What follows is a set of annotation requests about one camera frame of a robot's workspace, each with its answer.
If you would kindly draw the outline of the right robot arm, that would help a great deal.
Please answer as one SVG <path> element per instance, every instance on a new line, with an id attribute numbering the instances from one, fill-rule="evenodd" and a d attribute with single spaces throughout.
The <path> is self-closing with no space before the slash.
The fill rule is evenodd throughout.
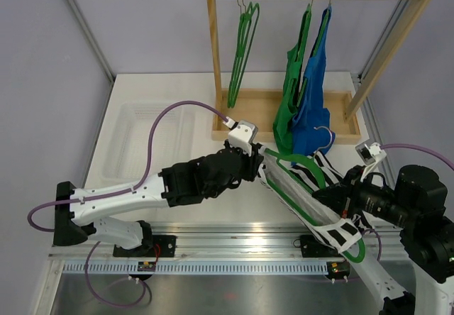
<path id="1" fill-rule="evenodd" d="M 402 167 L 394 189 L 373 184 L 373 173 L 362 179 L 363 171 L 355 166 L 313 196 L 341 216 L 365 211 L 401 229 L 400 241 L 414 266 L 415 294 L 392 289 L 392 278 L 366 262 L 357 269 L 369 289 L 379 292 L 381 314 L 452 314 L 453 222 L 444 214 L 447 187 L 436 172 L 419 165 Z"/>

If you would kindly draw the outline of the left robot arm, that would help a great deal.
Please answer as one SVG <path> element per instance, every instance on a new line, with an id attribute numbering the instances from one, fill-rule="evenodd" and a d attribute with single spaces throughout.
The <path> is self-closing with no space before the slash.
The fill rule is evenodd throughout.
<path id="1" fill-rule="evenodd" d="M 225 142 L 217 153 L 164 168 L 135 190 L 120 184 L 89 191 L 61 182 L 56 189 L 53 244 L 63 247 L 97 240 L 144 257 L 153 249 L 151 227 L 144 221 L 120 221 L 117 214 L 215 199 L 243 181 L 255 180 L 264 160 L 263 150 L 263 145 L 256 143 L 251 154 L 246 154 Z"/>

